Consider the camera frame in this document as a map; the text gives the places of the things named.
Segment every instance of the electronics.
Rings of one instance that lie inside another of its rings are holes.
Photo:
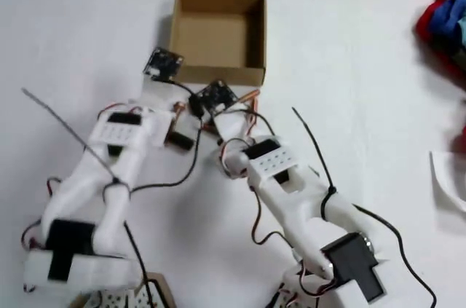
[[[211,82],[197,93],[200,103],[211,116],[220,114],[238,101],[232,89],[222,80]]]
[[[143,72],[151,79],[168,80],[178,73],[183,61],[183,56],[155,47]]]

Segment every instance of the open cardboard box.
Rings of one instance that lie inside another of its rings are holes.
[[[175,0],[170,51],[184,56],[180,82],[261,86],[266,0]]]

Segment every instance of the black wire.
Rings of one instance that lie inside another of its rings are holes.
[[[366,214],[367,216],[372,217],[376,221],[382,223],[384,226],[386,226],[396,236],[396,239],[398,241],[398,247],[400,248],[401,259],[403,259],[403,263],[405,264],[406,268],[411,273],[411,275],[414,277],[414,279],[416,279],[417,282],[419,284],[421,284],[427,290],[428,293],[430,293],[430,295],[432,296],[432,300],[433,300],[430,308],[434,308],[437,305],[437,296],[435,295],[432,288],[430,288],[430,286],[414,271],[414,269],[412,268],[412,266],[408,262],[408,259],[406,258],[404,244],[403,244],[403,238],[401,237],[401,234],[398,231],[398,229],[396,229],[389,221],[385,220],[381,216],[379,216],[379,215],[377,215],[377,214],[375,214],[375,213],[373,213],[373,212],[371,212],[369,210],[366,210],[365,208],[362,208],[359,205],[354,205],[354,206],[360,212],[362,212],[362,213]]]
[[[334,186],[329,186],[327,194],[324,196],[322,202],[320,203],[320,217],[327,221],[327,215],[325,214],[325,207],[327,206],[327,202],[330,200],[332,195],[336,193],[336,188]]]
[[[332,181],[331,181],[331,178],[330,178],[330,173],[327,170],[327,166],[325,165],[325,161],[323,159],[322,153],[320,152],[317,141],[314,138],[314,135],[311,133],[311,130],[309,129],[309,126],[302,119],[301,115],[299,115],[298,111],[295,108],[292,108],[292,109],[293,109],[294,113],[296,114],[296,116],[301,120],[301,122],[304,125],[304,128],[306,128],[307,133],[311,137],[312,142],[313,142],[314,147],[315,147],[315,150],[317,151],[317,154],[319,155],[320,162],[322,163],[322,166],[323,166],[323,168],[325,170],[325,174],[327,175],[327,178],[328,178],[328,182],[330,184],[330,188],[328,189],[328,193],[325,196],[325,198],[323,199],[322,203],[320,204],[320,213],[321,213],[322,218],[325,219],[324,218],[325,217],[325,205],[327,204],[329,199],[332,197],[332,195],[336,194],[336,189],[332,184]],[[366,214],[367,216],[370,216],[370,217],[374,218],[375,220],[377,220],[378,222],[382,223],[384,226],[386,226],[396,236],[397,241],[398,241],[398,246],[400,248],[400,255],[401,255],[401,258],[403,259],[403,263],[405,264],[406,268],[411,273],[411,275],[414,277],[414,279],[416,279],[418,281],[418,283],[421,284],[422,287],[424,287],[427,290],[427,292],[429,292],[429,294],[432,296],[433,302],[432,302],[432,305],[430,306],[430,308],[434,308],[437,305],[437,296],[435,295],[432,288],[430,288],[425,283],[425,281],[414,271],[414,269],[411,267],[410,263],[408,262],[408,259],[406,258],[406,254],[405,254],[404,245],[403,245],[403,238],[401,237],[400,232],[391,223],[389,223],[388,221],[383,219],[381,216],[379,216],[379,215],[377,215],[375,213],[372,213],[371,211],[366,210],[365,208],[362,208],[361,206],[358,206],[358,205],[354,205],[354,206],[360,212],[362,212],[362,213]]]
[[[108,171],[108,173],[110,173],[110,175],[113,177],[113,178],[116,178],[117,177],[115,176],[115,174],[113,173],[113,171],[111,170],[111,168],[105,163],[105,161],[102,160],[101,157],[99,157],[97,155],[97,153],[94,151],[94,149],[92,149],[81,137],[79,137],[79,135],[71,128],[71,126],[65,121],[63,120],[60,115],[58,115],[52,108],[50,108],[50,106],[48,106],[46,103],[44,103],[42,100],[38,99],[34,94],[32,94],[31,92],[29,92],[26,88],[22,88],[21,89],[23,91],[23,93],[25,95],[27,95],[32,101],[34,101],[36,104],[39,104],[42,108],[44,108],[45,110],[47,110],[54,118],[56,118],[56,120],[59,121],[59,123],[62,124],[62,126],[78,141],[80,142],[80,144],[83,145],[83,147],[85,147],[89,153],[91,153],[94,158],[97,159],[97,161],[99,161],[99,163]]]
[[[256,245],[263,245],[267,242],[267,240],[274,234],[278,235],[279,237],[281,237],[287,244],[288,246],[290,246],[290,248],[293,250],[293,246],[291,246],[290,242],[288,240],[286,240],[285,236],[280,233],[279,231],[274,231],[274,232],[270,232],[268,233],[262,240],[257,240],[256,239],[256,230],[257,230],[257,227],[259,225],[259,221],[261,220],[261,216],[262,216],[262,205],[261,205],[261,200],[259,199],[259,196],[257,195],[257,192],[254,191],[253,192],[256,196],[256,199],[257,199],[257,216],[256,216],[256,220],[254,221],[254,225],[253,225],[253,228],[251,230],[251,233],[250,233],[250,237],[253,239],[253,242],[256,244]]]
[[[185,86],[184,84],[181,84],[180,82],[176,82],[173,80],[164,80],[164,79],[151,79],[151,80],[154,82],[162,82],[164,84],[172,84],[172,85],[175,85],[175,86],[178,86],[184,89],[185,91],[188,91],[190,95],[196,95],[196,93],[194,93],[193,90],[191,90],[189,87]]]
[[[292,109],[293,109],[294,113],[296,114],[296,116],[298,117],[298,119],[301,120],[301,123],[303,124],[304,128],[306,129],[307,134],[312,139],[315,150],[317,151],[317,155],[319,156],[320,163],[322,164],[323,169],[325,171],[325,174],[327,175],[328,184],[330,184],[330,186],[332,186],[334,188],[335,186],[333,185],[332,178],[330,177],[330,173],[328,172],[327,164],[325,163],[325,160],[323,159],[322,152],[320,151],[319,145],[317,144],[317,141],[316,141],[314,135],[312,134],[309,126],[304,121],[304,119],[301,117],[301,115],[299,115],[299,112],[294,107],[292,107]]]
[[[141,266],[141,270],[143,271],[143,280],[144,280],[144,285],[146,286],[146,291],[147,291],[147,299],[149,300],[149,305],[151,307],[154,306],[154,301],[152,300],[152,294],[151,294],[151,288],[149,287],[149,278],[147,277],[147,271],[146,271],[146,266],[144,266],[143,259],[141,257],[141,253],[139,252],[138,246],[136,245],[136,242],[134,240],[133,234],[131,234],[130,227],[128,226],[128,223],[125,221],[123,223],[125,226],[126,233],[128,234],[128,237],[130,238],[131,245],[134,249],[134,252],[136,253],[136,256],[138,257],[139,265]]]
[[[179,181],[176,181],[176,182],[172,182],[172,183],[151,183],[151,184],[144,184],[142,186],[136,186],[131,191],[131,194],[135,193],[137,191],[144,190],[144,189],[149,189],[149,188],[164,188],[164,187],[179,186],[186,179],[188,179],[189,176],[192,174],[192,171],[194,170],[194,167],[196,166],[197,155],[199,153],[199,142],[200,142],[201,133],[202,133],[202,128],[200,128],[197,131],[196,145],[194,146],[194,156],[193,156],[193,159],[192,159],[191,166],[189,167],[188,172],[186,173],[186,175],[182,179],[180,179]]]
[[[131,198],[130,186],[128,186],[127,183],[122,182],[122,181],[120,181],[119,179],[116,179],[116,180],[113,180],[113,181],[110,182],[110,183],[107,183],[107,184],[103,187],[102,199],[103,199],[103,203],[104,203],[104,204],[106,203],[106,201],[105,201],[105,195],[106,195],[107,189],[110,188],[111,186],[117,186],[117,185],[125,186],[126,189],[128,190],[128,194],[130,195],[130,198]]]
[[[270,125],[269,120],[267,120],[264,115],[258,113],[257,111],[254,111],[253,109],[227,110],[227,111],[222,111],[219,115],[221,115],[221,114],[232,114],[232,113],[237,113],[237,112],[240,112],[240,111],[243,112],[243,113],[246,113],[246,114],[254,115],[255,117],[259,117],[260,119],[262,119],[262,121],[264,121],[265,124],[267,125],[267,128],[269,129],[270,133],[272,135],[275,135],[275,131],[272,128],[272,126]]]
[[[99,296],[99,304],[97,306],[95,306],[94,308],[100,308],[102,307],[102,303],[103,303],[103,295],[102,295],[102,292],[101,291],[97,291],[97,295]]]

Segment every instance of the white table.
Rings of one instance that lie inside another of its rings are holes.
[[[433,188],[429,150],[462,129],[464,93],[424,61],[411,32],[432,0],[267,0],[267,73],[260,112],[322,172],[296,106],[320,142],[341,193],[402,232],[439,307],[464,300],[465,219]],[[19,237],[47,202],[45,179],[66,176],[82,147],[26,99],[51,103],[82,135],[113,100],[137,97],[155,44],[166,45],[173,0],[0,0],[0,297],[6,307],[63,307],[66,296],[22,292]],[[285,86],[292,92],[284,93]],[[228,181],[201,143],[193,176],[134,196],[130,217],[151,271],[180,307],[262,307],[293,263],[278,239],[250,241],[254,196]],[[154,152],[142,181],[177,179],[191,157]],[[260,233],[277,222],[265,211]],[[398,256],[395,238],[392,255]],[[430,297],[413,288],[418,302]]]

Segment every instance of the brown wire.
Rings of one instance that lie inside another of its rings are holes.
[[[262,240],[258,241],[256,239],[256,230],[257,230],[257,227],[259,225],[259,221],[261,220],[261,216],[262,216],[262,205],[261,205],[261,200],[259,199],[259,196],[257,194],[257,191],[253,191],[254,195],[256,196],[256,200],[257,200],[257,217],[256,217],[256,220],[254,221],[254,225],[253,225],[253,228],[251,230],[251,233],[250,233],[250,236],[251,238],[253,239],[253,242],[256,244],[256,245],[263,245],[267,242],[267,240],[274,234],[278,235],[279,237],[281,237],[287,244],[288,246],[290,246],[291,249],[293,249],[293,246],[290,244],[290,242],[288,240],[286,240],[285,236],[280,233],[279,231],[275,230],[273,232],[270,232],[268,233]]]

